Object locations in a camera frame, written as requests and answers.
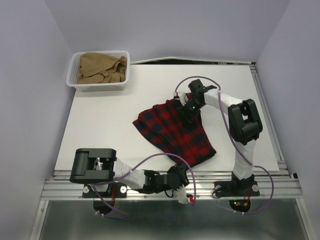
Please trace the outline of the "red plaid pleated skirt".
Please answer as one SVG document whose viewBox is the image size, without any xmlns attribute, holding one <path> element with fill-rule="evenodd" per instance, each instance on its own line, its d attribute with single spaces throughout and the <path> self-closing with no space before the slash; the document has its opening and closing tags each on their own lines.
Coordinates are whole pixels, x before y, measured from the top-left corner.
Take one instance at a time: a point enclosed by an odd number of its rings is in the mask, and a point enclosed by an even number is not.
<svg viewBox="0 0 320 240">
<path fill-rule="evenodd" d="M 132 124 L 153 146 L 182 157 L 194 167 L 214 157 L 217 151 L 208 139 L 201 116 L 185 124 L 178 113 L 180 106 L 179 100 L 168 99 L 139 113 Z"/>
</svg>

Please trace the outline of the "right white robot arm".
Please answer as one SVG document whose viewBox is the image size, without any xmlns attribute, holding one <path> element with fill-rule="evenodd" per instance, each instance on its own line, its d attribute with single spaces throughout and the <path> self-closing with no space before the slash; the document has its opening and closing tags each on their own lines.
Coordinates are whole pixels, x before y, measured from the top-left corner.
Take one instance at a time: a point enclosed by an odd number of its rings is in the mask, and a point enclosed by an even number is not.
<svg viewBox="0 0 320 240">
<path fill-rule="evenodd" d="M 252 99 L 241 100 L 222 93 L 221 86 L 204 76 L 187 77 L 182 82 L 194 79 L 188 84 L 190 96 L 176 87 L 173 97 L 181 106 L 177 109 L 186 126 L 190 126 L 201 108 L 208 105 L 220 110 L 227 134 L 235 148 L 235 163 L 232 170 L 235 180 L 230 182 L 231 192 L 242 195 L 248 190 L 249 179 L 253 175 L 253 155 L 256 141 L 263 130 L 263 124 Z"/>
</svg>

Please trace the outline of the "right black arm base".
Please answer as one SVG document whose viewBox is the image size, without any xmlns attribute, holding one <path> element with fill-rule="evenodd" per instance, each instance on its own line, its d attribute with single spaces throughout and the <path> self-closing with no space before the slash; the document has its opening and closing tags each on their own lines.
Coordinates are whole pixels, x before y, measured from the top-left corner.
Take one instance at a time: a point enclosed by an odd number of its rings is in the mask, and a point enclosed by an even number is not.
<svg viewBox="0 0 320 240">
<path fill-rule="evenodd" d="M 255 175 L 239 180 L 233 173 L 231 180 L 215 181 L 212 196 L 216 199 L 226 197 L 244 197 L 245 194 L 251 197 L 260 196 L 260 191 Z"/>
</svg>

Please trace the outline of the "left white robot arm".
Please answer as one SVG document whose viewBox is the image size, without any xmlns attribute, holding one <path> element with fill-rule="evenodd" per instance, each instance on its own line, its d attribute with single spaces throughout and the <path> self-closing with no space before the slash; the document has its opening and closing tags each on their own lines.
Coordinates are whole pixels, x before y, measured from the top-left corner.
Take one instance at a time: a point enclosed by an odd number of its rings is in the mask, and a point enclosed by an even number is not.
<svg viewBox="0 0 320 240">
<path fill-rule="evenodd" d="M 94 185 L 100 197 L 111 193 L 111 183 L 120 182 L 142 194 L 158 194 L 187 186 L 187 164 L 176 164 L 165 173 L 139 170 L 117 158 L 112 148 L 79 148 L 75 151 L 69 181 Z"/>
</svg>

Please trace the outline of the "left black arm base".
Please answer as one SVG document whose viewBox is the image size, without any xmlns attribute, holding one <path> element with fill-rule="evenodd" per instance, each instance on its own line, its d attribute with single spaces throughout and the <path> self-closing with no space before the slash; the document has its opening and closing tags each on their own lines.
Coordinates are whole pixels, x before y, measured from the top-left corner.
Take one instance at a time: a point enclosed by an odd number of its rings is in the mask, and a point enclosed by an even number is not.
<svg viewBox="0 0 320 240">
<path fill-rule="evenodd" d="M 127 185 L 120 182 L 97 185 L 95 188 L 103 198 L 123 199 L 127 197 Z M 82 189 L 82 197 L 85 199 L 93 199 L 97 198 L 98 195 L 93 190 L 92 185 L 85 184 Z"/>
</svg>

